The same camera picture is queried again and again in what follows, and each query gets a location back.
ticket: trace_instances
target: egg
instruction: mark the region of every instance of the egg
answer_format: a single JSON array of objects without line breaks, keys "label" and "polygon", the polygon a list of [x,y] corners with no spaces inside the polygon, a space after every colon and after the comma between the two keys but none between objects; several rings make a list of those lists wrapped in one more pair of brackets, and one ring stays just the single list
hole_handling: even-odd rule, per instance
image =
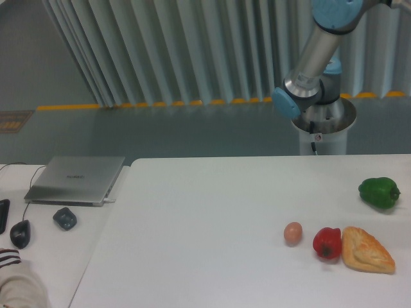
[{"label": "egg", "polygon": [[288,244],[296,245],[301,241],[302,226],[300,223],[292,222],[284,229],[284,238]]}]

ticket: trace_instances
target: pastry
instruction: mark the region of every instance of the pastry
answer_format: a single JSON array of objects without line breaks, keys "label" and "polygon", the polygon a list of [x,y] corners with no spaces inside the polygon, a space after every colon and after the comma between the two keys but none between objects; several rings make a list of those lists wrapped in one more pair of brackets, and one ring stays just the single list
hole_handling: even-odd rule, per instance
[{"label": "pastry", "polygon": [[356,227],[347,227],[342,232],[342,260],[358,271],[393,274],[396,270],[396,263],[384,246]]}]

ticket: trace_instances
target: black mouse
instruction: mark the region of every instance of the black mouse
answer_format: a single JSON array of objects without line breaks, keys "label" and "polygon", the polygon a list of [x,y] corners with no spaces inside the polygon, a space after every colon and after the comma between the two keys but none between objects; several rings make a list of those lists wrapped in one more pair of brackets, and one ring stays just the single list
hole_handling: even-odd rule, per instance
[{"label": "black mouse", "polygon": [[26,247],[30,242],[30,222],[26,219],[16,223],[10,230],[10,239],[18,249]]}]

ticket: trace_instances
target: wall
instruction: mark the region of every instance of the wall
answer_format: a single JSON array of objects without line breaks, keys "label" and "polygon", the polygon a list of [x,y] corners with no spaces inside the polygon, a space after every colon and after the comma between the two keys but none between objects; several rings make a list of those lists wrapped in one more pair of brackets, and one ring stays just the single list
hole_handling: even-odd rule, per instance
[{"label": "wall", "polygon": [[95,103],[41,0],[0,4],[0,110]]}]

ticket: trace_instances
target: silver laptop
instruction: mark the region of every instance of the silver laptop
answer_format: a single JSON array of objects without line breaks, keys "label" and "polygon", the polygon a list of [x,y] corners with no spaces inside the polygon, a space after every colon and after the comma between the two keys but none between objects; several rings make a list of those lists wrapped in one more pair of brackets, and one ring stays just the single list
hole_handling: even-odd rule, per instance
[{"label": "silver laptop", "polygon": [[26,202],[102,206],[124,157],[53,157],[33,184]]}]

